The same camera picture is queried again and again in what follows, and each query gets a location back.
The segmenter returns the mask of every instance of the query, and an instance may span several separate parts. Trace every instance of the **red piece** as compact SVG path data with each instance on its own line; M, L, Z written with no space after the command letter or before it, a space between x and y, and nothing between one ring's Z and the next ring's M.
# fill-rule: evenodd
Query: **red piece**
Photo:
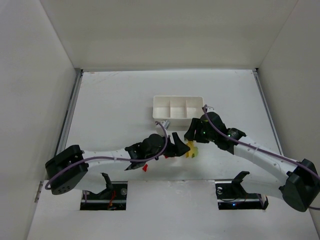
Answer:
M142 170L146 172L146 171L147 171L147 168L148 168L148 164L144 165L143 168L142 168Z

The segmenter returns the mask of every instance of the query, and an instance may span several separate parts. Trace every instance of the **robotic arm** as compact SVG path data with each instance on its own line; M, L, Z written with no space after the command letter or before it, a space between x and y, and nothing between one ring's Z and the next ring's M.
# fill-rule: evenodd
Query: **robotic arm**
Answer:
M304 159L297 162L290 159L298 166L283 161L276 153L267 151L244 132L236 128L226 128L215 112L207 113L205 107L204 113L200 119L192 119L189 130L184 135L185 139L204 144L213 142L219 149L245 158L277 178L274 182L263 179L253 181L249 177L245 178L249 172L242 171L228 183L223 183L233 189L237 198L244 198L247 193L263 193L282 198L297 211L305 212L308 209L320 192L319 177L314 176L317 171L311 161ZM151 134L142 142L117 151L92 152L82 151L78 145L68 147L45 164L49 178L46 189L51 189L54 195L60 195L76 188L103 197L110 193L112 187L108 175L105 174L111 165L113 170L128 171L143 167L149 160L158 160L161 155L171 158L186 154L191 149L179 139L176 132L172 133L174 144L168 137L169 124L169 121L162 121L157 126L159 134Z

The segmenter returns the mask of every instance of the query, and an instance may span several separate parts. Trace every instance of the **divided container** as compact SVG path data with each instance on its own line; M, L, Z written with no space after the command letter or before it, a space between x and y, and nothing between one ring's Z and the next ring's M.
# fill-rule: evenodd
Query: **divided container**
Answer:
M154 96L155 121L170 120L171 126L189 126L192 118L200 118L204 112L201 96Z

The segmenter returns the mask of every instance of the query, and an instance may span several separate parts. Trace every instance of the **red wire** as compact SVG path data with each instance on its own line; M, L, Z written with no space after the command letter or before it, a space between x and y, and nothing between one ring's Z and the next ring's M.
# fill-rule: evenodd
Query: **red wire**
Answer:
M110 202L109 202L109 205L108 205L107 209L109 209L109 208L110 208L110 206L111 206L111 204L112 204L112 201L113 201L113 199L115 199L115 197L116 197L116 191L113 191L113 193L112 193L112 196L111 196L111 199L110 199Z

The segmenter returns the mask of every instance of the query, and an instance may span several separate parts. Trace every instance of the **screw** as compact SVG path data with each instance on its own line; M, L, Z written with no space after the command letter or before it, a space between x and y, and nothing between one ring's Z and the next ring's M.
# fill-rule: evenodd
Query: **screw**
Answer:
M121 190L120 190L120 193L121 193L121 195L127 195L127 189L126 188L121 188Z
M216 193L218 194L218 195L221 195L223 192L222 192L222 187L220 187L220 186L218 186L217 188L216 188Z

